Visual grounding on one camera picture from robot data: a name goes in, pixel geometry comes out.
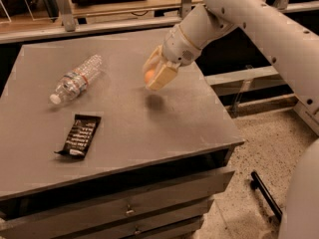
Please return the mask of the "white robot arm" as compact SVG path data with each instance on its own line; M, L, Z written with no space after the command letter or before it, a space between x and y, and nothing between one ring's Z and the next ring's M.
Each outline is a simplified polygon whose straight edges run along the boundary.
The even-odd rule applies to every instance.
M210 42L241 29L296 94L297 111L314 130L319 123L319 37L262 0L203 0L168 32L143 66L157 91L191 64ZM319 140L302 155L281 211L257 173L258 188L280 220L278 239L319 239Z

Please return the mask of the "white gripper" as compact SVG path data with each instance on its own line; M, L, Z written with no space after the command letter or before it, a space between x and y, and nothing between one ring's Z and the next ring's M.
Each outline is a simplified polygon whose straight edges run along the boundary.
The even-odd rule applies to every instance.
M143 73L154 70L153 78L146 84L152 91L158 91L169 84L177 75L179 65L191 64L201 54L183 34L181 27L175 25L166 34L162 45L158 45L143 65ZM160 62L164 56L170 62Z

